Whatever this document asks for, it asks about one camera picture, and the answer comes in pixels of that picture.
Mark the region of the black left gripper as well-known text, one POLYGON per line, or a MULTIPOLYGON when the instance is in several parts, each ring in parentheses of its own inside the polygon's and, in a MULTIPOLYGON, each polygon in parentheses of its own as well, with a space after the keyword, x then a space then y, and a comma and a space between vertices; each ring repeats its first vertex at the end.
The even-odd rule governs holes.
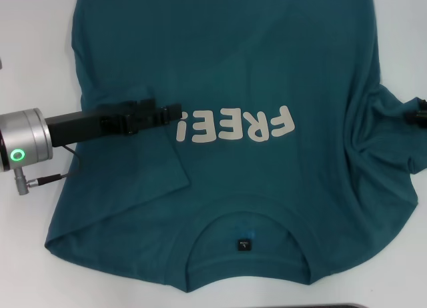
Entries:
POLYGON ((46 118, 52 146, 60 147, 111 135, 129 133, 133 115, 133 134, 145 129, 163 127, 181 119, 181 104, 157 107, 155 99, 132 101, 129 107, 114 105, 92 111, 80 111, 46 118))

